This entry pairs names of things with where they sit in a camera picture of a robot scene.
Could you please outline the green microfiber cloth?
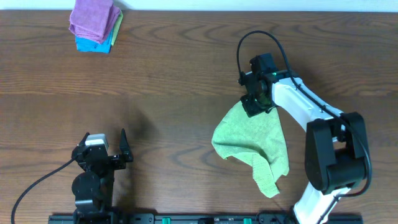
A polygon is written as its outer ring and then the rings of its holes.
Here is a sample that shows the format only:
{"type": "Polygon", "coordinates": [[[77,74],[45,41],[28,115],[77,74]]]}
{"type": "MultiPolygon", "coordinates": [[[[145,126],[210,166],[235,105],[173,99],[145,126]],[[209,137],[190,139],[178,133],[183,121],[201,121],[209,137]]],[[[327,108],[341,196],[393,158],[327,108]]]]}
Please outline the green microfiber cloth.
{"type": "Polygon", "coordinates": [[[251,166],[263,195],[279,194],[276,182],[289,173],[289,157],[276,109],[249,117],[237,102],[217,125],[211,143],[222,159],[233,157],[251,166]]]}

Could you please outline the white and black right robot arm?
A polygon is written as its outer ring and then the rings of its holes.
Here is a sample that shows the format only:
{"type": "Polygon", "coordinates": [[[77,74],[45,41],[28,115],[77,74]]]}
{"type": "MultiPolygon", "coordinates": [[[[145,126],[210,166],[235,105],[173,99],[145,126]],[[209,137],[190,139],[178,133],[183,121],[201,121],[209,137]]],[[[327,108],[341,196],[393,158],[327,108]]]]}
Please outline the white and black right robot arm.
{"type": "Polygon", "coordinates": [[[261,214],[259,223],[362,223],[361,215],[331,211],[368,176],[363,117],[324,102],[294,71],[278,69],[270,53],[257,55],[249,63],[251,71],[239,74],[239,84],[248,91],[241,97],[247,115],[281,107],[306,132],[304,164],[309,183],[301,199],[287,214],[261,214]]]}

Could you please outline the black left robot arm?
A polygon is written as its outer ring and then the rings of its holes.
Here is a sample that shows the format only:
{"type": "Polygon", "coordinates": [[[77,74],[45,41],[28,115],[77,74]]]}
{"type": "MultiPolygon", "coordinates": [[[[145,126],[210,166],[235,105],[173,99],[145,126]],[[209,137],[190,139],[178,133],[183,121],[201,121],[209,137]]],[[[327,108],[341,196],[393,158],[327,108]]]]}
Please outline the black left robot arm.
{"type": "Polygon", "coordinates": [[[121,130],[120,154],[110,156],[104,134],[86,133],[72,151],[72,159],[84,170],[72,183],[76,210],[74,223],[128,223],[129,218],[112,206],[114,172],[133,161],[126,132],[121,130]]]}

